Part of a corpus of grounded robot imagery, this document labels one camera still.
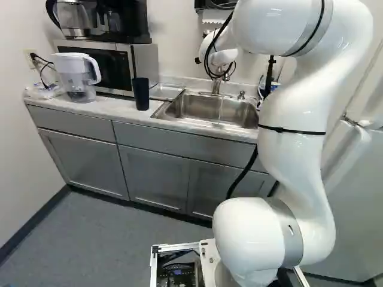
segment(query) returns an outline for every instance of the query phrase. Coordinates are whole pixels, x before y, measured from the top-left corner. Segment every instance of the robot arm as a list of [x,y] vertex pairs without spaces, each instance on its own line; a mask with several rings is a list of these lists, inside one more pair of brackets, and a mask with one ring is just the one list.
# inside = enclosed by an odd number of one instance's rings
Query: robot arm
[[239,0],[209,55],[217,66],[233,60],[228,55],[236,47],[297,60],[293,79],[260,112],[259,156],[280,183],[276,194],[230,199],[214,213],[217,249],[241,286],[265,286],[280,266],[313,264],[331,253],[335,223],[320,170],[327,117],[367,51],[372,28],[358,0]]

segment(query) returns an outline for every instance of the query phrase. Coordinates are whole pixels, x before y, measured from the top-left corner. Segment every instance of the stainless steel sink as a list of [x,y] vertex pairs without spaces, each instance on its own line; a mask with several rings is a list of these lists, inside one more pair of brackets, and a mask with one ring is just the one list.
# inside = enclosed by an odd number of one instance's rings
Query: stainless steel sink
[[229,130],[257,129],[259,122],[256,107],[250,102],[193,93],[180,94],[151,117]]

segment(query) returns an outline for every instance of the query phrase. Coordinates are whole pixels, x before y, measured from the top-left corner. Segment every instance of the power cord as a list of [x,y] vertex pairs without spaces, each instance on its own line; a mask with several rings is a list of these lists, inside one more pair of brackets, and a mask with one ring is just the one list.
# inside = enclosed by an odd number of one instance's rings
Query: power cord
[[43,72],[43,70],[48,66],[48,65],[50,65],[50,64],[53,64],[54,65],[54,63],[53,62],[49,62],[48,60],[45,60],[44,58],[42,58],[42,57],[40,57],[39,55],[37,55],[36,53],[31,53],[30,54],[31,55],[31,59],[34,61],[36,58],[39,58],[39,59],[41,59],[41,60],[43,60],[44,62],[46,62],[46,64],[41,68],[41,70],[40,70],[40,79],[41,79],[41,82],[42,82],[42,84],[43,84],[43,86],[44,86],[44,88],[45,89],[49,89],[49,86],[44,82],[44,80],[42,79],[42,72]]
[[44,80],[42,79],[42,72],[43,72],[43,70],[48,66],[48,65],[50,65],[50,64],[53,64],[52,62],[48,62],[48,63],[46,63],[42,68],[41,68],[41,70],[40,70],[40,79],[41,79],[41,82],[42,82],[42,84],[44,85],[44,88],[45,89],[49,89],[49,87],[48,87],[48,85],[44,82]]

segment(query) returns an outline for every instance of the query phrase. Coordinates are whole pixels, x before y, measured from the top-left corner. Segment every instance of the gray countertop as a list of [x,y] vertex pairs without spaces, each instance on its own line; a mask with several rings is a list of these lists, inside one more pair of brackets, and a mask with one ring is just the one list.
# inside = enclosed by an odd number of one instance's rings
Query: gray countertop
[[151,118],[151,115],[164,103],[159,100],[150,100],[150,107],[147,111],[138,111],[134,100],[105,96],[97,96],[96,100],[91,103],[75,103],[72,102],[67,95],[61,95],[49,100],[37,100],[26,96],[24,97],[24,101],[28,105],[41,106],[58,111],[73,112],[75,114],[89,115],[124,123],[248,142],[251,144],[256,143],[258,137],[257,130],[234,132],[221,128],[212,129],[211,127],[192,126],[175,121]]

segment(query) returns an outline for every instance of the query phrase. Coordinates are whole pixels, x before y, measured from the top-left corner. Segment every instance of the cup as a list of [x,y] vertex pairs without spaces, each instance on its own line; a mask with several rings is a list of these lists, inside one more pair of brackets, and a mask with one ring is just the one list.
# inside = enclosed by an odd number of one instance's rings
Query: cup
[[132,84],[137,110],[146,111],[149,109],[149,79],[134,78]]

